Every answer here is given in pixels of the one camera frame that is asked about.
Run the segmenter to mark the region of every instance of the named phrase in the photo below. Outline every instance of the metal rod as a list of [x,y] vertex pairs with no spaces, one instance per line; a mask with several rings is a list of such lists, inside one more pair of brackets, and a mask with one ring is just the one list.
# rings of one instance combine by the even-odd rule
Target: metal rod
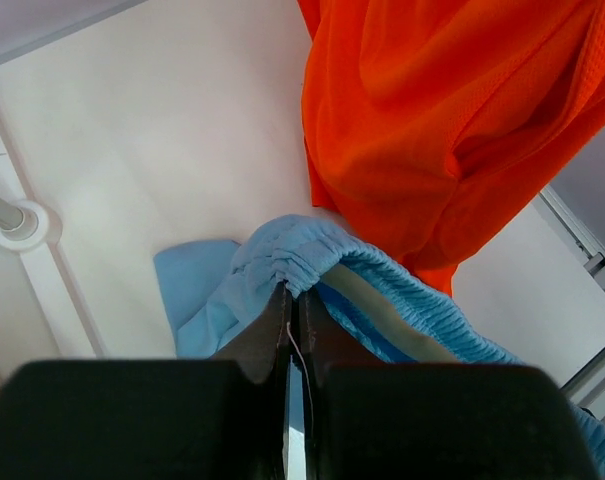
[[18,207],[5,202],[0,198],[0,228],[13,230],[18,228],[24,220],[24,213]]

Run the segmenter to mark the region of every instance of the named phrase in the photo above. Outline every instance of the white wall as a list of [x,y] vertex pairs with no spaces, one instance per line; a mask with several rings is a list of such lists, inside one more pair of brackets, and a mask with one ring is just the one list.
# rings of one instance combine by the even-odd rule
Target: white wall
[[605,247],[605,127],[551,186]]
[[23,363],[58,355],[20,259],[0,248],[0,380]]
[[10,52],[22,53],[32,42],[81,28],[91,17],[108,16],[136,3],[140,0],[0,0],[0,61],[4,55],[12,56]]
[[484,336],[567,382],[605,347],[605,294],[529,205],[454,278]]
[[107,355],[171,357],[153,267],[309,214],[295,0],[153,0],[0,66],[0,124]]

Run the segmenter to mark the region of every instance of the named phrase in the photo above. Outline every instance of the orange mesh fabric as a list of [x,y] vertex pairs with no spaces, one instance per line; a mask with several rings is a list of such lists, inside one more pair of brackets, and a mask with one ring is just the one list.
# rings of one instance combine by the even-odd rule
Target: orange mesh fabric
[[605,124],[605,0],[299,0],[313,203],[431,286]]

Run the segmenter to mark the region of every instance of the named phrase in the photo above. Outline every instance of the light blue garment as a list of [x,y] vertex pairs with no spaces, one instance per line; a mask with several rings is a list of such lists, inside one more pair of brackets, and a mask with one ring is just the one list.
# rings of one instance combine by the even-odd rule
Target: light blue garment
[[[242,246],[193,242],[160,252],[155,267],[179,357],[209,357],[257,318],[278,282],[294,298],[338,262],[382,292],[408,324],[467,363],[522,363],[476,333],[450,297],[424,285],[372,245],[327,220],[286,216],[260,227]],[[411,361],[384,340],[341,295],[319,286],[327,309],[387,362]],[[605,476],[605,425],[572,406]]]

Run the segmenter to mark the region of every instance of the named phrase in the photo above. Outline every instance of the white bracket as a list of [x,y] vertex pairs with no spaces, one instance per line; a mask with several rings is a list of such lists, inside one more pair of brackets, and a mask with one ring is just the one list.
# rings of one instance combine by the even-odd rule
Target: white bracket
[[12,239],[0,229],[0,245],[20,256],[62,357],[102,356],[95,325],[57,248],[61,223],[53,212],[27,198],[28,186],[17,168],[0,135],[0,198],[33,212],[39,223],[32,235],[21,239]]

